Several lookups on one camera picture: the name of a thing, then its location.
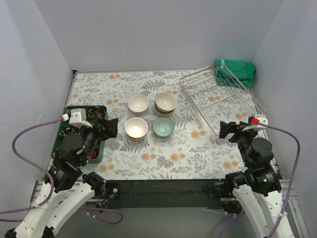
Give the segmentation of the orange plastic bowl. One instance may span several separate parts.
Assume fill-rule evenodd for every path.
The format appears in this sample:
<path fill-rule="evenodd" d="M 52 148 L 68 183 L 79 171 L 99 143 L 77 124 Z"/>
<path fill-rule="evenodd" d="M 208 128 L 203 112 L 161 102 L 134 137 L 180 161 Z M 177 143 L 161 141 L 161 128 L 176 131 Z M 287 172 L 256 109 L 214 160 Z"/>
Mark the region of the orange plastic bowl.
<path fill-rule="evenodd" d="M 147 135 L 148 124 L 142 118 L 134 117 L 125 123 L 124 129 L 128 136 L 139 138 Z"/>

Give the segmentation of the plain white bowl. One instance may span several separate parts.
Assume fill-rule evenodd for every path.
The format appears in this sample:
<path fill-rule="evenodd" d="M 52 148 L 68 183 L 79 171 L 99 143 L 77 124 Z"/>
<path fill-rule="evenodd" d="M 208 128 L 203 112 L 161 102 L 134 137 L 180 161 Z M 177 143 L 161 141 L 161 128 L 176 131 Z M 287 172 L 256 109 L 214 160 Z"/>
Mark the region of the plain white bowl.
<path fill-rule="evenodd" d="M 129 110 L 136 115 L 144 114 L 149 109 L 149 106 L 149 99 L 143 95 L 135 95 L 128 102 Z"/>

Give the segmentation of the pale green checked bowl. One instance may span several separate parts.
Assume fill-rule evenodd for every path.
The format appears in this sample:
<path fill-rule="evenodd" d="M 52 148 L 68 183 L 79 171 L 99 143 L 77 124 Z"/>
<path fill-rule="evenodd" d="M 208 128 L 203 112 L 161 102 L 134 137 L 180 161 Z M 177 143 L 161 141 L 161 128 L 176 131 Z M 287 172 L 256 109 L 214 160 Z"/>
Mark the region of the pale green checked bowl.
<path fill-rule="evenodd" d="M 153 123 L 154 134 L 161 138 L 170 136 L 174 129 L 175 123 L 169 118 L 158 118 Z"/>

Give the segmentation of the beige gold dotted bowl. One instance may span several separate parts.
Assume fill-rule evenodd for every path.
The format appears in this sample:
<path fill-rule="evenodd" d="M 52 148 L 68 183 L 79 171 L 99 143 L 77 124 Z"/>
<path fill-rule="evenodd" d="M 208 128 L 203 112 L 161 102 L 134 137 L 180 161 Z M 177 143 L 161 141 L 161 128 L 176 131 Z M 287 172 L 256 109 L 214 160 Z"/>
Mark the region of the beige gold dotted bowl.
<path fill-rule="evenodd" d="M 157 107 L 155 107 L 155 111 L 156 111 L 158 114 L 161 114 L 161 115 L 169 115 L 169 114 L 174 113 L 174 110 L 167 111 L 167 112 L 163 112 L 163 111 L 161 111 L 160 109 L 158 109 Z"/>

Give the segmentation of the beige orange flower bowl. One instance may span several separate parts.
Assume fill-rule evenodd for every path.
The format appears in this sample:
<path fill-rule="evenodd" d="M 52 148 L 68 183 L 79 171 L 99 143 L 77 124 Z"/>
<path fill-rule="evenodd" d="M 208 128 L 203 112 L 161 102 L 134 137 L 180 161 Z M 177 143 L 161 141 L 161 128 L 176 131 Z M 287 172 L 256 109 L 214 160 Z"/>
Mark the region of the beige orange flower bowl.
<path fill-rule="evenodd" d="M 155 97 L 155 105 L 163 112 L 171 111 L 176 108 L 176 98 L 167 92 L 158 93 Z"/>

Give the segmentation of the white blue striped bowl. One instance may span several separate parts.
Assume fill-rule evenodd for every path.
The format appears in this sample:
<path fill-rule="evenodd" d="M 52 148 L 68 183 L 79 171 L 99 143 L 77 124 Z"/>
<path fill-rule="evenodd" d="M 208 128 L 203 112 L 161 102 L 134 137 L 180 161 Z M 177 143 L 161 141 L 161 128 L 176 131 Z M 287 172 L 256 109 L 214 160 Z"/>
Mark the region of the white blue striped bowl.
<path fill-rule="evenodd" d="M 139 137 L 139 138 L 135 138 L 135 137 L 130 137 L 130 136 L 129 136 L 129 139 L 130 139 L 130 140 L 133 140 L 133 141 L 141 141 L 141 140 L 144 140 L 146 137 L 147 137 L 146 135 L 143 136 L 143 137 Z"/>

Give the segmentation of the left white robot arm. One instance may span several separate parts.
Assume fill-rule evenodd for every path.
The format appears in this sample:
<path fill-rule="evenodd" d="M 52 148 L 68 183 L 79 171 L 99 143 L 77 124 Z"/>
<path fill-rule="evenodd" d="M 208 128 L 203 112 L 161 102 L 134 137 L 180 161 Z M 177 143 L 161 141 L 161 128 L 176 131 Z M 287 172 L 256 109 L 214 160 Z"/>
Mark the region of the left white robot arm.
<path fill-rule="evenodd" d="M 58 149 L 33 206 L 6 238 L 53 238 L 64 223 L 89 199 L 101 198 L 106 180 L 95 172 L 83 174 L 98 141 L 117 137 L 118 119 L 70 120 L 76 132 L 67 135 Z"/>

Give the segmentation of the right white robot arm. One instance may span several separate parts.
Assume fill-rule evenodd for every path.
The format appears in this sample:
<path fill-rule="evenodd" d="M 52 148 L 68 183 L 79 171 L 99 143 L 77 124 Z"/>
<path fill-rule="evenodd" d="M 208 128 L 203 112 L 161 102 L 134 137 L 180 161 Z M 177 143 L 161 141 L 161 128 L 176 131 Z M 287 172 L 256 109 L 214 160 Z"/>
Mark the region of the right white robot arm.
<path fill-rule="evenodd" d="M 237 144 L 244 172 L 227 174 L 224 191 L 237 198 L 258 238 L 292 238 L 294 236 L 285 212 L 286 198 L 271 165 L 274 158 L 272 144 L 258 136 L 267 126 L 267 119 L 254 116 L 248 123 L 220 122 L 219 137 L 232 134 L 229 142 Z"/>

